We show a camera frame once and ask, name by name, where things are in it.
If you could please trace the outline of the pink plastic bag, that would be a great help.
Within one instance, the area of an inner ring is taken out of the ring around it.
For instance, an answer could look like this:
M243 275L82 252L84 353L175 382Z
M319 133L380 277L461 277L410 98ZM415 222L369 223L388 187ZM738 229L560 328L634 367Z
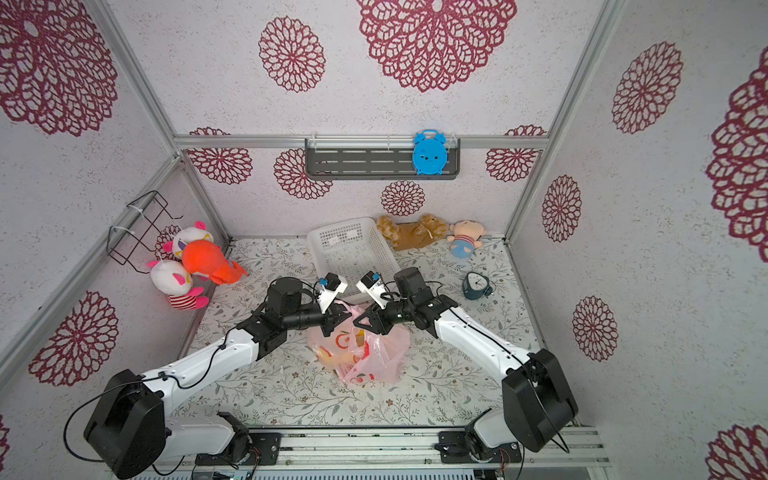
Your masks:
M351 367L328 369L322 365L346 384L361 385L371 381L396 383L411 345L410 331L396 325L385 336L367 332L353 325L367 304L348 306L352 316L339 325L330 337L324 337L319 327L307 330L309 348L314 355L314 348L320 345L353 353L358 361Z

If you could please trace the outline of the yellow banana bunch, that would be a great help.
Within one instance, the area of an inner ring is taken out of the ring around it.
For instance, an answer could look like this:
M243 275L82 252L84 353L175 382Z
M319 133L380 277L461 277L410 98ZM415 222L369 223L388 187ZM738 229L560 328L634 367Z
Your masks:
M348 368L358 361L353 353L345 349L331 349L320 345L314 348L314 352L320 363L328 369Z

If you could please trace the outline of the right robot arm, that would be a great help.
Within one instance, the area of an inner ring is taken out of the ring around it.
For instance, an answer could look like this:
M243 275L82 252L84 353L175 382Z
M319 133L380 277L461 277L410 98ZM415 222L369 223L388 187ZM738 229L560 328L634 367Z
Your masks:
M372 304L354 321L355 326L384 336L396 325L412 322L473 360L501 388L502 405L475 418L465 428L461 443L442 441L439 450L478 462L490 461L504 444L538 452L554 442L569 450L561 431L575 419L578 406L554 354L546 349L532 352L496 335L457 301L432 291L415 267L397 272L394 283L397 290L391 292L372 271L357 282L357 289Z

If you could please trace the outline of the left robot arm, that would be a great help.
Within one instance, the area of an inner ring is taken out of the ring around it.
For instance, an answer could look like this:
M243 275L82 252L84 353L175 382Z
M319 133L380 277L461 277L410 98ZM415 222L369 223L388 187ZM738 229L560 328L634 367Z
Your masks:
M320 327L324 335L350 318L336 298L345 278L329 273L310 285L280 277L265 300L224 336L194 353L157 369L115 374L84 429L86 442L119 479L130 479L167 460L207 455L224 464L245 460L253 449L248 428L232 414L219 412L198 420L174 412L208 385L247 367L283 345L291 330Z

